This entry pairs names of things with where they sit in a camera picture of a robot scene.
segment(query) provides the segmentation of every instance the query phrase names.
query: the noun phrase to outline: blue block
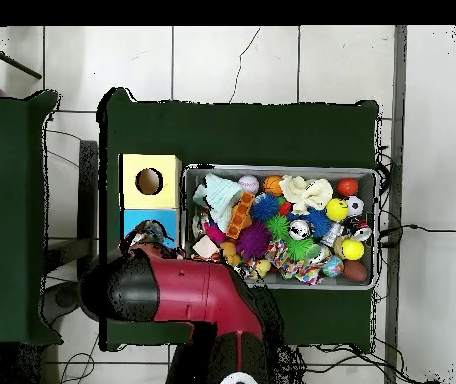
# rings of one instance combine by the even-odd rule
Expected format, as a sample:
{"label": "blue block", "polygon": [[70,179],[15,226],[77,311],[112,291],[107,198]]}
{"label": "blue block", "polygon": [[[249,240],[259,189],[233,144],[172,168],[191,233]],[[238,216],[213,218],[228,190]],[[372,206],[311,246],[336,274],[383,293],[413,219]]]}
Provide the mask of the blue block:
{"label": "blue block", "polygon": [[167,247],[178,246],[178,210],[177,209],[129,209],[124,211],[123,218],[123,234],[126,237],[127,234],[132,231],[138,224],[145,220],[154,220],[160,222],[160,224],[166,230],[168,237],[174,239],[164,240],[164,245]]}

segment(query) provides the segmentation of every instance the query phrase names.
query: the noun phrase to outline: yellow block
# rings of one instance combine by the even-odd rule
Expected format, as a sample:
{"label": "yellow block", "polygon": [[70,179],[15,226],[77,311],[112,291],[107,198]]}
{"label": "yellow block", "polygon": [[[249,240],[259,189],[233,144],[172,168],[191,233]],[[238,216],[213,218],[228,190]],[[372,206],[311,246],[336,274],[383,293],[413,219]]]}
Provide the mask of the yellow block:
{"label": "yellow block", "polygon": [[[174,155],[123,156],[123,207],[125,209],[178,209],[180,202],[181,162]],[[156,194],[143,194],[138,188],[141,171],[154,169],[161,177],[161,188]]]}

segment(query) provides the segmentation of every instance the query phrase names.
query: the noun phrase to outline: red ball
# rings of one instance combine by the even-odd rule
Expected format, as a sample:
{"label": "red ball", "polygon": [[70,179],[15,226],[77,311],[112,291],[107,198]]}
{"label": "red ball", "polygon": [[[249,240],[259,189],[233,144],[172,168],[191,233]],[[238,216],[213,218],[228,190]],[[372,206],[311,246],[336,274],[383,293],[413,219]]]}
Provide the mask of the red ball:
{"label": "red ball", "polygon": [[358,181],[354,178],[342,178],[336,188],[344,197],[354,196],[358,192]]}
{"label": "red ball", "polygon": [[292,211],[292,203],[290,202],[283,203],[278,209],[280,215],[288,215],[290,211]]}
{"label": "red ball", "polygon": [[343,276],[355,283],[362,283],[367,279],[367,269],[358,261],[344,261]]}

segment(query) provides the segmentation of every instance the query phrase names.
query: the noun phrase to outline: green table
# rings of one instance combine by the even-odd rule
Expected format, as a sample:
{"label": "green table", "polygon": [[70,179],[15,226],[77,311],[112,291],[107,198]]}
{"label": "green table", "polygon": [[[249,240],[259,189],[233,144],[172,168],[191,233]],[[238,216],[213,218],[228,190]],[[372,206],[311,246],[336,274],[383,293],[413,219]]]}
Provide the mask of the green table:
{"label": "green table", "polygon": [[0,99],[0,342],[60,343],[40,318],[45,275],[42,131],[58,94]]}
{"label": "green table", "polygon": [[[172,154],[183,165],[218,163],[374,168],[378,106],[134,102],[112,89],[99,106],[100,162],[107,160],[107,248],[119,241],[117,158]],[[274,290],[291,345],[354,343],[370,350],[371,290]],[[189,328],[173,323],[107,323],[108,344],[183,343]]]}

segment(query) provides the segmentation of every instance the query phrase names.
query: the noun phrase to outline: white ball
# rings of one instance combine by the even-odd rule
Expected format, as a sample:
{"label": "white ball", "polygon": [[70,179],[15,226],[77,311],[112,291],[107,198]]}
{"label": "white ball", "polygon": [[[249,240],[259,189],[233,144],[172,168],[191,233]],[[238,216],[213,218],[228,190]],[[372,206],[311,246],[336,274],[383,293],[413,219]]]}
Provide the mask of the white ball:
{"label": "white ball", "polygon": [[288,234],[294,240],[307,239],[311,235],[310,225],[302,219],[296,219],[290,223],[288,227]]}
{"label": "white ball", "polygon": [[363,213],[363,200],[356,196],[349,196],[345,198],[345,201],[349,208],[349,215],[347,216],[358,216]]}
{"label": "white ball", "polygon": [[244,191],[252,194],[258,193],[258,189],[260,187],[258,180],[253,175],[244,175],[241,177],[239,180],[239,185]]}

